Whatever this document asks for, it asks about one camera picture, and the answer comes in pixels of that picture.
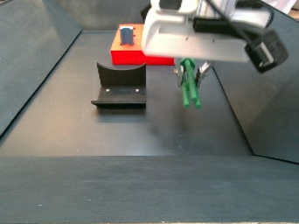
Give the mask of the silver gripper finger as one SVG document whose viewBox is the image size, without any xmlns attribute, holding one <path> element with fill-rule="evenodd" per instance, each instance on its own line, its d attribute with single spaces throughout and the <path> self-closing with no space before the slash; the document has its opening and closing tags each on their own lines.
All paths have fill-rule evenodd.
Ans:
<svg viewBox="0 0 299 224">
<path fill-rule="evenodd" d="M 183 85 L 183 66 L 176 66 L 173 69 L 173 75 L 177 78 L 177 86 Z"/>
<path fill-rule="evenodd" d="M 196 76 L 195 76 L 195 83 L 196 86 L 201 84 L 203 79 L 208 75 L 208 71 L 212 69 L 212 62 L 205 61 L 203 65 L 197 68 Z"/>
</svg>

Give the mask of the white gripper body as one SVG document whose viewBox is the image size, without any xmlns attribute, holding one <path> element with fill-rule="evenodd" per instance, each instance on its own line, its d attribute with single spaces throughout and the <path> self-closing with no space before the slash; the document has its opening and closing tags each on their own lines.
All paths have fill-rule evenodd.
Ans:
<svg viewBox="0 0 299 224">
<path fill-rule="evenodd" d="M 151 0 L 143 53 L 247 62 L 246 46 L 270 23 L 271 10 L 259 0 Z"/>
</svg>

